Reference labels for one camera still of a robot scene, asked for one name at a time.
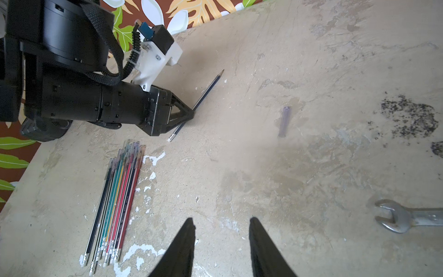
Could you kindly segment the bundle of coloured pencils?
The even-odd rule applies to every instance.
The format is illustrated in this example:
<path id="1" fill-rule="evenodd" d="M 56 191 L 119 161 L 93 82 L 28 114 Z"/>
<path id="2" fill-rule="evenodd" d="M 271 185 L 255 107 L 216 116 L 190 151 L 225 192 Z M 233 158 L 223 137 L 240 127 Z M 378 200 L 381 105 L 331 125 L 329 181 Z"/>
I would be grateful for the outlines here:
<path id="1" fill-rule="evenodd" d="M 144 151 L 145 146 L 139 142 L 126 141 L 108 163 L 86 250 L 80 260 L 81 267 L 90 267 L 90 277 L 95 275 L 99 263 L 105 267 L 120 260 Z"/>

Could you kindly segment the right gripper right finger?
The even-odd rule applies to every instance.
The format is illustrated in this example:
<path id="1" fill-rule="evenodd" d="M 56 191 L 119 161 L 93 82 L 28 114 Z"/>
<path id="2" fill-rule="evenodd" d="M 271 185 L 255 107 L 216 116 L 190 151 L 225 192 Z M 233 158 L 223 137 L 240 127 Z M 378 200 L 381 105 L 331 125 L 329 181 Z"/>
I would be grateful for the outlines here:
<path id="1" fill-rule="evenodd" d="M 250 219 L 249 241 L 254 277 L 296 277 L 256 217 Z"/>

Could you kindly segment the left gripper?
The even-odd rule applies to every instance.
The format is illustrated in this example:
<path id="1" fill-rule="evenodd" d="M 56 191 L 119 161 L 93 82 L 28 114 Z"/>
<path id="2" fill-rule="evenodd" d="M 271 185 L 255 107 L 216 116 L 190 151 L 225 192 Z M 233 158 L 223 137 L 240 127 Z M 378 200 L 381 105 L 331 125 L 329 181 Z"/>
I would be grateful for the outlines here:
<path id="1" fill-rule="evenodd" d="M 124 81 L 107 86 L 71 70 L 47 68 L 43 72 L 41 116 L 101 125 L 132 124 L 150 136 L 159 136 L 192 120 L 195 111 L 155 86 L 148 92 Z"/>

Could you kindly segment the purple transparent pencil cap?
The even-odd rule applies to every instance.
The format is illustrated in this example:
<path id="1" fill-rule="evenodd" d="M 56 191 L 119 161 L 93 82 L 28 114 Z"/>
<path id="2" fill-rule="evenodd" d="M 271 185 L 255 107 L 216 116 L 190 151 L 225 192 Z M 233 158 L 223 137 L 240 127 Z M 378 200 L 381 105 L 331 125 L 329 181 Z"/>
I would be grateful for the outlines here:
<path id="1" fill-rule="evenodd" d="M 279 127 L 279 134 L 278 137 L 286 137 L 287 134 L 287 128 L 290 121 L 290 114 L 291 114 L 291 107 L 286 106 L 283 108 L 282 115 L 281 115 L 281 122 Z"/>

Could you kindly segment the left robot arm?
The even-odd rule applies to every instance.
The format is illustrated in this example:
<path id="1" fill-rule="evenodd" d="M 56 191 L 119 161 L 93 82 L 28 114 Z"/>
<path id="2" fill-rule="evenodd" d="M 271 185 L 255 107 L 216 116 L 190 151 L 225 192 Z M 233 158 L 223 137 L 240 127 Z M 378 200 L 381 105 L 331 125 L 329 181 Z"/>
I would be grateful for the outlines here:
<path id="1" fill-rule="evenodd" d="M 182 50 L 163 25 L 130 27 L 129 58 L 113 35 L 114 15 L 98 1 L 8 1 L 1 39 L 1 120 L 25 115 L 23 136 L 62 137 L 73 121 L 106 129 L 138 126 L 149 136 L 195 112 L 154 85 Z"/>

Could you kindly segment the silver open-end wrench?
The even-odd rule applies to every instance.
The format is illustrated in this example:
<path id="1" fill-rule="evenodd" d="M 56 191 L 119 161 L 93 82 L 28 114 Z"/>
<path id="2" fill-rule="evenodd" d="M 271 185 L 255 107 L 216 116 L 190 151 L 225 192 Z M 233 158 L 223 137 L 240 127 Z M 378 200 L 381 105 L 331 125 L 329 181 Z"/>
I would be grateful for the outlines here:
<path id="1" fill-rule="evenodd" d="M 442 208 L 407 208 L 388 199 L 375 202 L 375 206 L 391 211 L 391 219 L 375 217 L 375 220 L 394 233 L 407 233 L 412 227 L 417 226 L 443 225 Z"/>

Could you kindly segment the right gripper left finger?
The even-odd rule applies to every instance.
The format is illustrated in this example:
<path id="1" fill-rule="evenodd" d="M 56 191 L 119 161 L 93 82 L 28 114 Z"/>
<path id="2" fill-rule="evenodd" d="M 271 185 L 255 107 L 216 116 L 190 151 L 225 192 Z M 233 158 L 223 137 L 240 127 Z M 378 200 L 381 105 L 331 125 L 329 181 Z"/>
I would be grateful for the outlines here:
<path id="1" fill-rule="evenodd" d="M 195 251 L 195 225 L 185 220 L 160 262 L 149 277 L 191 277 Z"/>

